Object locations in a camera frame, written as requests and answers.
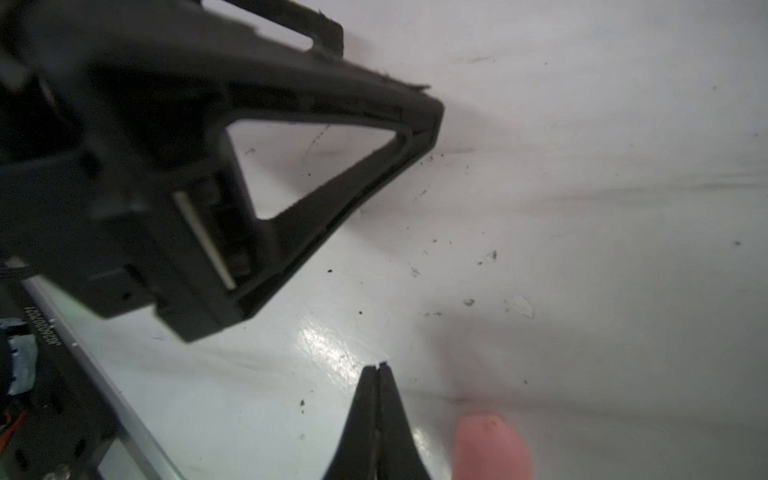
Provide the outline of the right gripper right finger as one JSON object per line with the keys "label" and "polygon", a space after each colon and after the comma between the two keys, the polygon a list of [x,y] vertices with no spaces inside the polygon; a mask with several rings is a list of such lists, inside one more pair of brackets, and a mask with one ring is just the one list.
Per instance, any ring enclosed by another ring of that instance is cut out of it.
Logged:
{"label": "right gripper right finger", "polygon": [[377,479],[429,480],[394,374],[387,363],[378,365],[377,381]]}

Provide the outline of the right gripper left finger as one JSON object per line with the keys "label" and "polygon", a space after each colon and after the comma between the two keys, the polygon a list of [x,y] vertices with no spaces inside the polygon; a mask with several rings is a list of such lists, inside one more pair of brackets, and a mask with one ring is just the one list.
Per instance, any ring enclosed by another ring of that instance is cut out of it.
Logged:
{"label": "right gripper left finger", "polygon": [[361,372],[336,452],[324,479],[375,479],[379,453],[379,377],[376,366]]}

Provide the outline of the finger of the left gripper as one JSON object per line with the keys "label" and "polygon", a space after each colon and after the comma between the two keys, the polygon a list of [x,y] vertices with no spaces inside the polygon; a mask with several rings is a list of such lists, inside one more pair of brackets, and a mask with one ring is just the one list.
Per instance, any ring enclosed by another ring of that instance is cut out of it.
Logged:
{"label": "finger of the left gripper", "polygon": [[232,0],[238,8],[312,41],[311,51],[344,56],[344,29],[319,11],[289,0]]}
{"label": "finger of the left gripper", "polygon": [[422,88],[386,103],[344,89],[344,118],[330,122],[241,119],[227,133],[237,150],[261,232],[258,266],[236,298],[258,312],[366,200],[435,145],[443,105]]}

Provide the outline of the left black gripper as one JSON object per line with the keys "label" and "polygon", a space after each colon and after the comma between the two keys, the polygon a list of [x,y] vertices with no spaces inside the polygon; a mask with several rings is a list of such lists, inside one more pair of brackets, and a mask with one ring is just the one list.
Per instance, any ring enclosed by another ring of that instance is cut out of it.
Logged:
{"label": "left black gripper", "polygon": [[246,253],[245,183],[212,83],[82,65],[105,43],[81,33],[140,21],[211,47],[207,73],[246,39],[191,2],[2,3],[1,68],[26,80],[1,89],[1,245],[101,316],[151,304],[195,341],[246,316],[226,261]]}

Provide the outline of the pink pig toy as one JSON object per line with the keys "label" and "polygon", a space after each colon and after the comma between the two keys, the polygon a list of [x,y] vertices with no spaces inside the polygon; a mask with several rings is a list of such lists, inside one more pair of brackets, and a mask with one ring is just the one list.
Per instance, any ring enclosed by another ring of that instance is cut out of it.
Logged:
{"label": "pink pig toy", "polygon": [[497,415],[465,415],[455,429],[452,478],[531,480],[528,446],[521,434]]}

